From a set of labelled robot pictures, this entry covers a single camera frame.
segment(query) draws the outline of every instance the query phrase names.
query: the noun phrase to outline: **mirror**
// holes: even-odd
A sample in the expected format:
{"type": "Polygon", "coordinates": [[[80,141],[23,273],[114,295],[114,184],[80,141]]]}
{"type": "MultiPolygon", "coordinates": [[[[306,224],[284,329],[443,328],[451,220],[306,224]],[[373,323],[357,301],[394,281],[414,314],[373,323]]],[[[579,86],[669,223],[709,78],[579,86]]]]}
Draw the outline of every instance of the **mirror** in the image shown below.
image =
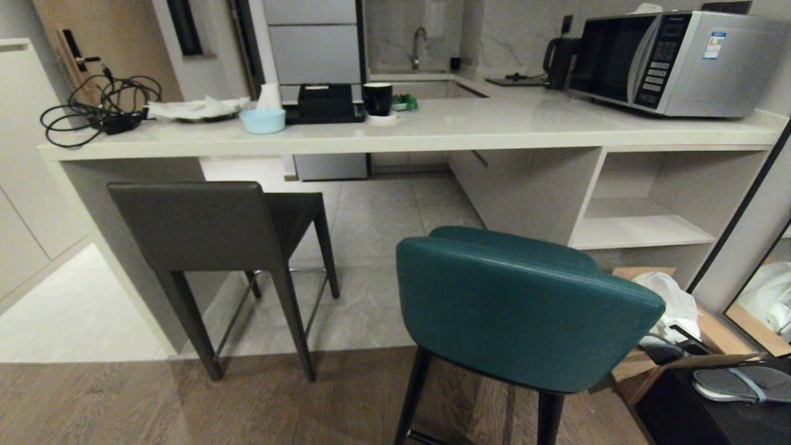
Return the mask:
{"type": "Polygon", "coordinates": [[[791,354],[791,224],[725,315],[773,356],[791,354]]]}

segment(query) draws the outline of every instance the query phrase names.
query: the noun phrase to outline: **light blue bowl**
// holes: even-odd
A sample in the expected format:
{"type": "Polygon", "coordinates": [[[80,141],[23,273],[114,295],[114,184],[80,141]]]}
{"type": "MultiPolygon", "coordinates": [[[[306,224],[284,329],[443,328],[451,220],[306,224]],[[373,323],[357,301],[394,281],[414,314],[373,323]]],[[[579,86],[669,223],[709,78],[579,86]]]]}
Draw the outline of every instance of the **light blue bowl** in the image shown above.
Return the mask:
{"type": "Polygon", "coordinates": [[[244,129],[256,135],[277,133],[286,128],[286,111],[259,108],[239,113],[244,129]]]}

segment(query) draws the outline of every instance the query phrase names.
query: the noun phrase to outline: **cardboard box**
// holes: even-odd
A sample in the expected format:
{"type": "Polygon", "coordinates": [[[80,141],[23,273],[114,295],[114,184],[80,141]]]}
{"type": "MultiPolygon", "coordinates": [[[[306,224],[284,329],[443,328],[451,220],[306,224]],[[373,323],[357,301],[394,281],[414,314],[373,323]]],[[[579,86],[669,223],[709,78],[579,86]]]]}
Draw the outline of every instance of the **cardboard box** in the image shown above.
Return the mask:
{"type": "MultiPolygon", "coordinates": [[[[672,275],[674,268],[616,268],[612,274],[632,280],[645,272],[664,272],[672,275]]],[[[637,404],[666,369],[677,367],[723,367],[732,366],[758,357],[730,329],[715,317],[698,306],[698,326],[701,329],[702,343],[718,354],[710,356],[690,356],[673,363],[658,366],[648,354],[635,348],[612,370],[615,387],[630,405],[637,404]]]]}

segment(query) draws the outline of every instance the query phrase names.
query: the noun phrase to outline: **microwave sticker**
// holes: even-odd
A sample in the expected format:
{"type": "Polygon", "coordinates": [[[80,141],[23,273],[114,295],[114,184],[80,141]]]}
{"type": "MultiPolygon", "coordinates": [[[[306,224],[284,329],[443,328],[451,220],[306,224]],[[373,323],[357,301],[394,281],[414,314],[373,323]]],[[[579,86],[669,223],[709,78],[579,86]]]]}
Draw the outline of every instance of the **microwave sticker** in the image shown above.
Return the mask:
{"type": "Polygon", "coordinates": [[[725,41],[726,32],[712,32],[709,44],[706,45],[706,52],[703,53],[704,59],[716,59],[720,55],[722,42],[725,41]]]}

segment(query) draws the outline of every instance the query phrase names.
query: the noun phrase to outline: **dark gray bar stool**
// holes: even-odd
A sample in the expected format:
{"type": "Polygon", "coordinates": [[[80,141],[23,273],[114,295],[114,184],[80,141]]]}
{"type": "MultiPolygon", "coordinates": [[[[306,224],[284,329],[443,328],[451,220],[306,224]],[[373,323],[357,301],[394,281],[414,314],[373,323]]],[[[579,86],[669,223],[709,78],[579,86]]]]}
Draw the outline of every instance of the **dark gray bar stool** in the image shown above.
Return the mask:
{"type": "Polygon", "coordinates": [[[315,223],[324,282],[340,296],[321,193],[264,193],[257,182],[114,183],[108,190],[212,380],[223,376],[219,354],[228,332],[215,351],[185,271],[245,271],[256,297],[254,271],[269,271],[305,375],[316,379],[289,259],[315,223]]]}

